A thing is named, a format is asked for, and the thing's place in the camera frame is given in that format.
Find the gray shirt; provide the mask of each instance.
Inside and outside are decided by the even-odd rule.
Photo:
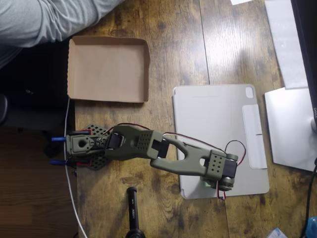
[[[62,41],[124,0],[0,0],[0,69],[23,47]]]

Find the brown cardboard tray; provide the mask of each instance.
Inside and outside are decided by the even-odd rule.
[[[146,102],[149,65],[145,40],[75,36],[69,42],[68,95],[83,100]]]

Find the olive green robotic arm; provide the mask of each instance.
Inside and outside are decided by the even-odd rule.
[[[104,128],[91,125],[92,135],[70,135],[66,137],[69,156],[77,158],[100,158],[107,160],[129,160],[133,158],[150,159],[154,168],[178,175],[200,176],[212,188],[219,181],[219,189],[231,190],[237,168],[236,155],[225,154],[184,143],[171,137],[163,136],[154,130],[142,130],[130,125],[117,125],[111,133],[104,133]],[[178,161],[165,159],[169,145],[174,145],[184,153],[185,158]],[[97,163],[95,169],[106,163]]]

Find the white cable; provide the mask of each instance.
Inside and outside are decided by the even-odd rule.
[[[66,137],[66,128],[67,128],[67,117],[68,117],[68,110],[69,110],[69,102],[70,102],[70,98],[68,98],[68,103],[67,103],[67,109],[66,109],[66,117],[65,117],[65,130],[64,130],[64,137]],[[64,159],[66,161],[66,142],[64,142]],[[71,191],[71,186],[70,186],[70,181],[69,181],[69,175],[68,175],[68,170],[67,170],[67,165],[65,164],[65,169],[66,169],[66,176],[67,176],[67,181],[68,181],[68,187],[69,187],[69,193],[70,193],[70,198],[71,198],[71,202],[73,204],[73,208],[74,208],[74,212],[75,212],[75,216],[78,222],[78,225],[82,231],[82,233],[84,234],[84,237],[87,238],[86,233],[84,232],[84,229],[80,223],[80,220],[78,218],[78,214],[75,208],[75,203],[74,203],[74,198],[73,198],[73,193]]]

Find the monitor stand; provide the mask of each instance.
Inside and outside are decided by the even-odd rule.
[[[308,88],[265,93],[274,163],[313,171],[317,133]]]

